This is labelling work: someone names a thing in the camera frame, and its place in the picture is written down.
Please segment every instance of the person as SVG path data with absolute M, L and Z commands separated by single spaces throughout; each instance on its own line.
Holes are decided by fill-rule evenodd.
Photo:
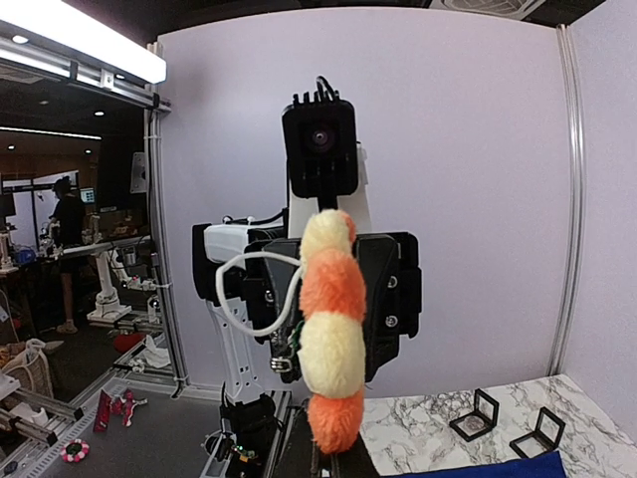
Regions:
M 71 192 L 71 181 L 68 176 L 58 179 L 53 190 L 59 201 L 53 216 L 51 216 L 51 221 L 60 223 L 60 244 L 65 248 L 82 245 L 82 229 L 86 215 L 85 203 Z M 60 262 L 66 317 L 65 322 L 56 328 L 60 334 L 75 334 L 78 331 L 73 320 L 73 276 L 80 270 L 83 263 L 84 258 L 63 258 Z

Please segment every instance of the bolt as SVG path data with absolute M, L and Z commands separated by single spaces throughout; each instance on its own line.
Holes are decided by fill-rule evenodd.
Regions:
M 385 319 L 385 326 L 389 329 L 393 329 L 398 325 L 398 318 L 396 316 L 387 316 Z

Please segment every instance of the black ceiling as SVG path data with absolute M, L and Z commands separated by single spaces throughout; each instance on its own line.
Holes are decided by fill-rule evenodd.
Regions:
M 139 44 L 195 25 L 259 13 L 336 6 L 422 8 L 431 0 L 65 0 Z M 526 21 L 569 24 L 605 0 L 546 0 Z M 97 118 L 95 111 L 104 111 Z M 0 80 L 0 125 L 65 132 L 140 135 L 142 110 L 50 80 Z

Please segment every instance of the black shirt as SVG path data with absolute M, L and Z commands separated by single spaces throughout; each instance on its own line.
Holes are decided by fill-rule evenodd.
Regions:
M 58 202 L 53 217 L 60 221 L 60 242 L 63 246 L 81 245 L 86 206 L 76 196 L 64 196 Z

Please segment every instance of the orange and white plush toy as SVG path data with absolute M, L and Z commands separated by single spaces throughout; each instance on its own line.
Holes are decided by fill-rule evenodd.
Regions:
M 325 454 L 347 451 L 362 422 L 365 383 L 365 283 L 351 253 L 355 225 L 342 211 L 308 222 L 301 242 L 305 316 L 299 360 L 314 394 L 308 419 Z

